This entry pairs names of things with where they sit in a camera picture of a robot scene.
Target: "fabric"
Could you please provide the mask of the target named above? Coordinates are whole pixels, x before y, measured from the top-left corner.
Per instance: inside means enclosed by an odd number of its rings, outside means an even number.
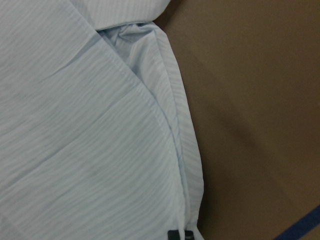
[[[202,239],[168,1],[120,2],[0,0],[0,239]]]

